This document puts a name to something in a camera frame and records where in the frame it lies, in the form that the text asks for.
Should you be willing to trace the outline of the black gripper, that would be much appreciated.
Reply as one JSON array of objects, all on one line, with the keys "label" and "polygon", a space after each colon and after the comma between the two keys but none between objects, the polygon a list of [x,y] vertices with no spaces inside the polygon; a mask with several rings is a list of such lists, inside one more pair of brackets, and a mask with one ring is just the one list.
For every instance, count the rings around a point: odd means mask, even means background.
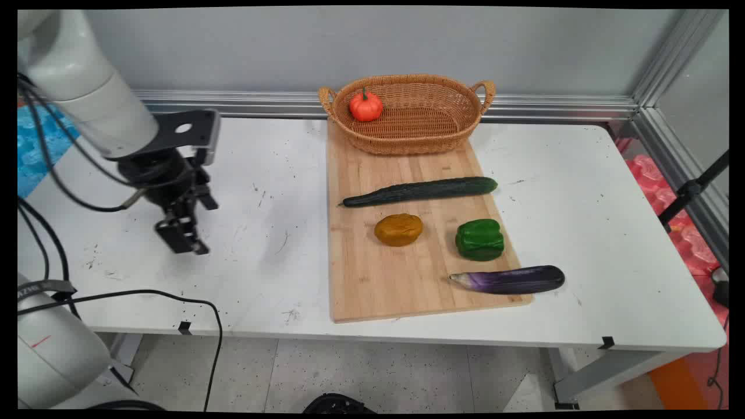
[{"label": "black gripper", "polygon": [[174,254],[210,253],[198,233],[194,208],[197,202],[208,211],[219,204],[210,190],[210,175],[203,168],[212,163],[212,154],[196,148],[185,157],[176,148],[139,154],[119,160],[119,174],[138,189],[144,198],[157,205],[165,219],[155,225],[155,231]]}]

